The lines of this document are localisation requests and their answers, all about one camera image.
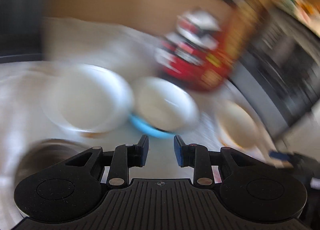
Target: stainless steel appliance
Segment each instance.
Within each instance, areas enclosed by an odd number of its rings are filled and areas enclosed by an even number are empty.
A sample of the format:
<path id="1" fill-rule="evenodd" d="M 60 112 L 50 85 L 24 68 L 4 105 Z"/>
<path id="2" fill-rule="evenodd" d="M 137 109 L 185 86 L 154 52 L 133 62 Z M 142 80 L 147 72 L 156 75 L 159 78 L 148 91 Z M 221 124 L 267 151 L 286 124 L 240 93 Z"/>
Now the stainless steel appliance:
<path id="1" fill-rule="evenodd" d="M 272 139 L 284 140 L 289 146 L 287 136 L 294 133 L 294 138 L 300 139 L 298 135 L 305 134 L 309 119 L 316 120 L 320 113 L 320 38 L 273 8 L 241 57 L 231 81 L 261 117 Z M 310 152 L 305 154 L 320 159 L 320 150 Z"/>

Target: blue bowl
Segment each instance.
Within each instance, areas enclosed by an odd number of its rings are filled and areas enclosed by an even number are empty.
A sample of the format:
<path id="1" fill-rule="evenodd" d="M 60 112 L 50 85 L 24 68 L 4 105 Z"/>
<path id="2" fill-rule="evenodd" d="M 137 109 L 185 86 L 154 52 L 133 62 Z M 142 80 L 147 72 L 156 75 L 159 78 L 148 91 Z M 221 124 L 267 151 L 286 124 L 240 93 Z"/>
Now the blue bowl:
<path id="1" fill-rule="evenodd" d="M 130 121 L 138 130 L 140 130 L 141 132 L 149 136 L 153 136 L 161 139 L 167 139 L 167 138 L 174 137 L 176 135 L 175 133 L 161 131 L 155 127 L 152 127 L 145 120 L 143 120 L 142 118 L 136 115 L 131 115 Z"/>

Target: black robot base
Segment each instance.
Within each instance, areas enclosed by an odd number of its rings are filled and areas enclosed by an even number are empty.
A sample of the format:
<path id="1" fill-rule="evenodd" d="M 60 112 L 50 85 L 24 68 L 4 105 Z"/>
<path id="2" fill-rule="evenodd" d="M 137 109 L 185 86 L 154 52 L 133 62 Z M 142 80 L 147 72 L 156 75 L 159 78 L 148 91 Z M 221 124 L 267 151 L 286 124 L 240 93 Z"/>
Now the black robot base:
<path id="1" fill-rule="evenodd" d="M 179 166 L 189 179 L 133 179 L 145 165 L 146 135 L 112 152 L 90 148 L 22 180 L 18 208 L 28 215 L 15 230 L 302 230 L 297 218 L 307 192 L 291 175 L 229 147 L 211 152 L 174 138 Z M 218 166 L 222 183 L 215 184 Z M 101 183 L 104 167 L 107 182 Z"/>

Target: crosshair marking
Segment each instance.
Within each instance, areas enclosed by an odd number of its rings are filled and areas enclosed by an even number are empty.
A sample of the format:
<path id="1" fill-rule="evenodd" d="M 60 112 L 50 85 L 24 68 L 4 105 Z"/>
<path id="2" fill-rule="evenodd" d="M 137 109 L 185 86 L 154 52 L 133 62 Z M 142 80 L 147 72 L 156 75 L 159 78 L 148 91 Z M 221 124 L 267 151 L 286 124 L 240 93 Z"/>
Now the crosshair marking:
<path id="1" fill-rule="evenodd" d="M 157 185 L 159 185 L 159 186 L 163 186 L 165 183 L 163 182 L 163 181 L 159 181 L 159 182 L 157 182 Z"/>

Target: circular black pad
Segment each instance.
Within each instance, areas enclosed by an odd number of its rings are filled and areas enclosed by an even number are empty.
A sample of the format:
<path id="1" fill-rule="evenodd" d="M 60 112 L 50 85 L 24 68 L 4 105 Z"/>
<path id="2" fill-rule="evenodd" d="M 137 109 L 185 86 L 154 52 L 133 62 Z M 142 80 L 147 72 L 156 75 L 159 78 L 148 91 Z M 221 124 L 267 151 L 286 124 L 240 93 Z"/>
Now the circular black pad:
<path id="1" fill-rule="evenodd" d="M 75 186 L 72 182 L 58 178 L 42 182 L 37 189 L 39 196 L 48 200 L 67 198 L 74 190 Z"/>
<path id="2" fill-rule="evenodd" d="M 220 186 L 225 206 L 252 221 L 279 222 L 296 218 L 307 200 L 298 180 L 271 166 L 238 167 Z"/>
<path id="3" fill-rule="evenodd" d="M 255 179 L 247 185 L 247 191 L 255 198 L 262 200 L 274 200 L 284 193 L 284 187 L 272 179 Z"/>
<path id="4" fill-rule="evenodd" d="M 89 149 L 22 180 L 14 191 L 21 211 L 42 222 L 61 223 L 89 213 L 102 196 L 102 149 Z"/>

